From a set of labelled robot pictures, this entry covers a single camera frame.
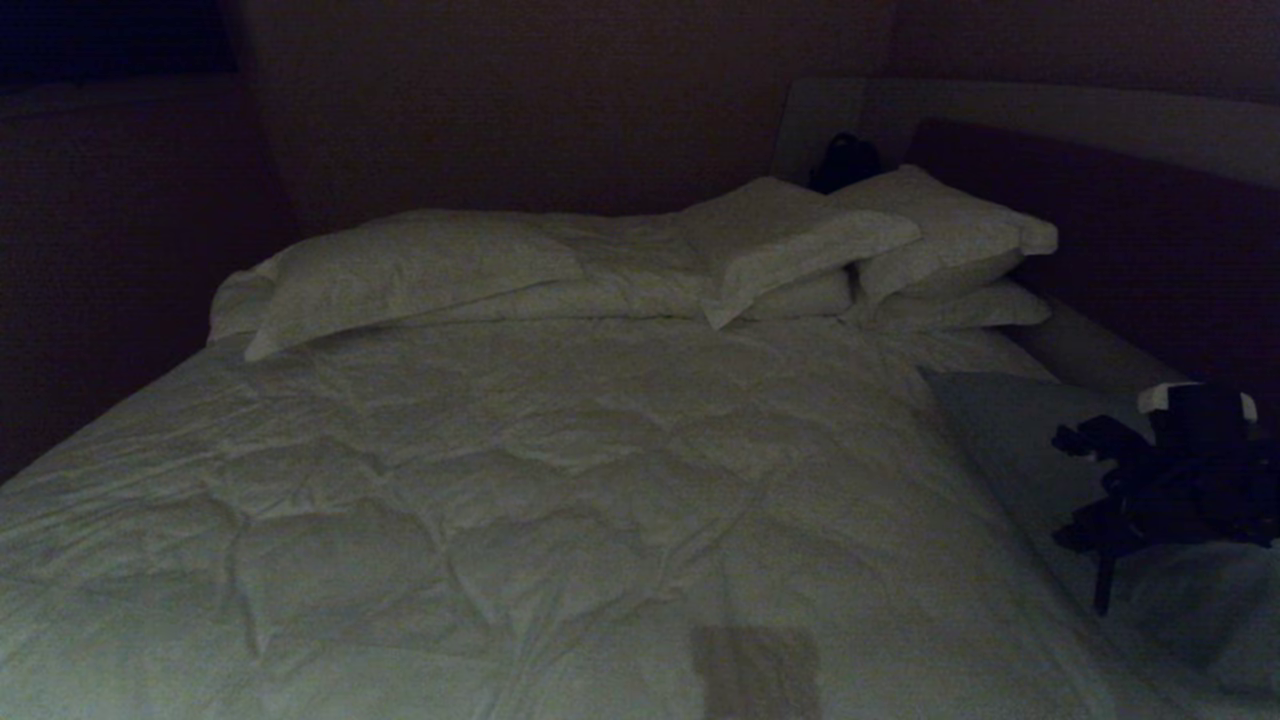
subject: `wall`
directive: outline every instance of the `wall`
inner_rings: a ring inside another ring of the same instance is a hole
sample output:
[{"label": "wall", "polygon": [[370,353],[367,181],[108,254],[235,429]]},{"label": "wall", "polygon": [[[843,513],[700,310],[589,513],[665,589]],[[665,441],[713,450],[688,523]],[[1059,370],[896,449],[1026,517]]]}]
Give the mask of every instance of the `wall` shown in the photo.
[{"label": "wall", "polygon": [[1280,0],[899,0],[887,74],[1280,104]]},{"label": "wall", "polygon": [[836,135],[858,128],[869,78],[799,78],[791,83],[769,174],[808,184]]},{"label": "wall", "polygon": [[233,78],[0,97],[0,482],[198,350],[296,223]]},{"label": "wall", "polygon": [[769,169],[787,87],[881,68],[891,0],[238,0],[307,232],[417,206],[666,211]]}]

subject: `white comforter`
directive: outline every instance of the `white comforter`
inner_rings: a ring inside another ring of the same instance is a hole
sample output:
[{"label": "white comforter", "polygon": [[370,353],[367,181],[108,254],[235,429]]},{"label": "white comforter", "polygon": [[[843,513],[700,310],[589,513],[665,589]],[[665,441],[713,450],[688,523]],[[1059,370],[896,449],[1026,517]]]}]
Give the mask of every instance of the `white comforter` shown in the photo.
[{"label": "white comforter", "polygon": [[0,492],[0,717],[1178,717],[832,320],[206,348]]}]

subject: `black bag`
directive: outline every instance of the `black bag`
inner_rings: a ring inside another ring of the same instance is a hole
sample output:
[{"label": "black bag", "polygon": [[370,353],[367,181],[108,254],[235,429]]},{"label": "black bag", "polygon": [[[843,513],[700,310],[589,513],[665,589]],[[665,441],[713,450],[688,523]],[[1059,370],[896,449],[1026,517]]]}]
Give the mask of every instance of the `black bag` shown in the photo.
[{"label": "black bag", "polygon": [[876,146],[847,132],[837,135],[822,156],[822,164],[809,173],[809,190],[824,195],[881,174]]}]

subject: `pillowcase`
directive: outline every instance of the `pillowcase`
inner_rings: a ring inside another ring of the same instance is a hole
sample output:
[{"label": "pillowcase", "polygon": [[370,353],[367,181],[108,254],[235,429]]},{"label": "pillowcase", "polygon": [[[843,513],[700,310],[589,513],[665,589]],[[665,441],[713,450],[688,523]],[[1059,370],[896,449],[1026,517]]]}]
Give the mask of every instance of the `pillowcase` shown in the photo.
[{"label": "pillowcase", "polygon": [[844,210],[774,178],[694,205],[672,222],[710,269],[713,291],[701,305],[713,328],[771,290],[920,237],[906,218]]},{"label": "pillowcase", "polygon": [[872,304],[890,295],[954,297],[1012,270],[1027,255],[1057,250],[1057,228],[948,187],[915,165],[851,184],[829,196],[841,208],[908,217],[923,237],[858,263]]},{"label": "pillowcase", "polygon": [[535,284],[411,315],[402,327],[548,318],[698,318],[707,277],[681,270],[646,272],[582,263],[586,277]]},{"label": "pillowcase", "polygon": [[[1053,543],[1071,512],[1105,496],[1100,466],[1057,452],[1057,425],[1111,415],[1152,439],[1137,404],[1000,373],[925,374],[988,486],[1050,569],[1092,614],[1094,561]],[[1133,657],[1149,642],[1226,691],[1280,700],[1280,550],[1162,546],[1116,566],[1103,628]]]},{"label": "pillowcase", "polygon": [[997,325],[1036,325],[1050,319],[1048,304],[1010,279],[998,279],[966,295],[948,299],[895,295],[869,302],[859,288],[845,323],[879,332],[922,332]]},{"label": "pillowcase", "polygon": [[530,223],[438,213],[306,240],[262,274],[275,275],[275,292],[244,351],[250,361],[340,331],[580,278],[582,269],[572,250]]},{"label": "pillowcase", "polygon": [[271,263],[275,263],[275,258],[251,270],[232,273],[218,287],[209,309],[210,345],[224,337],[256,333],[262,327],[262,318],[275,293],[275,281],[270,278],[275,273],[266,268]]},{"label": "pillowcase", "polygon": [[835,270],[771,290],[742,313],[748,320],[840,315],[854,304],[849,273]]}]

